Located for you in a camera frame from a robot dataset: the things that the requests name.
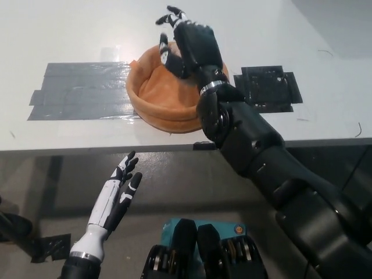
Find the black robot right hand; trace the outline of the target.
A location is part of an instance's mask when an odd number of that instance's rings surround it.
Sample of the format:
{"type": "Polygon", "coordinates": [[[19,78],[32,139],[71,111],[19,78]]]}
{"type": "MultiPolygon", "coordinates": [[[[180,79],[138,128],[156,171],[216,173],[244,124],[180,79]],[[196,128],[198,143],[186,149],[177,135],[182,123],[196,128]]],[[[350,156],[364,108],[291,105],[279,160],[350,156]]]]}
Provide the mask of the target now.
{"type": "Polygon", "coordinates": [[[167,10],[169,13],[157,19],[156,24],[171,25],[180,55],[171,50],[168,36],[162,33],[159,40],[162,65],[179,79],[193,78],[201,95],[228,83],[213,29],[193,22],[175,6],[168,5],[167,10]]]}

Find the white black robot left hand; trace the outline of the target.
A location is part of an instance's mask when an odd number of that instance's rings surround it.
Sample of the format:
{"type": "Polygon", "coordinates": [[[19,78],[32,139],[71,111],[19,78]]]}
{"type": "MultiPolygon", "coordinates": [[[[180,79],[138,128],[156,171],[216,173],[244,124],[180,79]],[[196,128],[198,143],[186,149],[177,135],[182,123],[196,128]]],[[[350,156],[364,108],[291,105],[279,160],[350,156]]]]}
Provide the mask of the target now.
{"type": "Polygon", "coordinates": [[[104,183],[85,230],[72,246],[69,256],[102,263],[104,242],[114,232],[131,205],[142,180],[142,173],[132,174],[138,158],[132,151],[116,166],[104,183]]]}

